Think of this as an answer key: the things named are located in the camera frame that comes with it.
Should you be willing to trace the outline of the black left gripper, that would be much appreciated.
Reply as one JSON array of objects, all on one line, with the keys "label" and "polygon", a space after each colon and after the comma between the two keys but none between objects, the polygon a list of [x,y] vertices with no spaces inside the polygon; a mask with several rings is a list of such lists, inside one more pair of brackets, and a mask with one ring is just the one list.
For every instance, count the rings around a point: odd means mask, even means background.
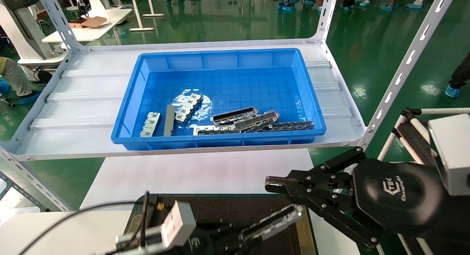
[{"label": "black left gripper", "polygon": [[244,238],[229,244],[223,239],[230,234],[239,234],[249,224],[233,224],[220,220],[215,225],[197,225],[181,247],[176,247],[177,255],[249,255],[251,250],[261,245],[262,236]]}]

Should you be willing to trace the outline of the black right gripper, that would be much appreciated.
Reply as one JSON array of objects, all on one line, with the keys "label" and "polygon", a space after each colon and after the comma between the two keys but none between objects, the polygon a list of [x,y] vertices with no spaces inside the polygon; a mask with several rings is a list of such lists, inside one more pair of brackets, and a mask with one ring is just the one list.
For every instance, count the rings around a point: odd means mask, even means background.
[{"label": "black right gripper", "polygon": [[[351,174],[345,172],[354,164]],[[327,190],[354,189],[357,223],[326,200]],[[268,176],[265,190],[305,205],[349,239],[374,249],[386,234],[463,245],[469,254],[469,196],[452,196],[435,167],[367,159],[354,147],[311,170],[292,170],[282,178]],[[301,192],[314,196],[299,196]]]}]

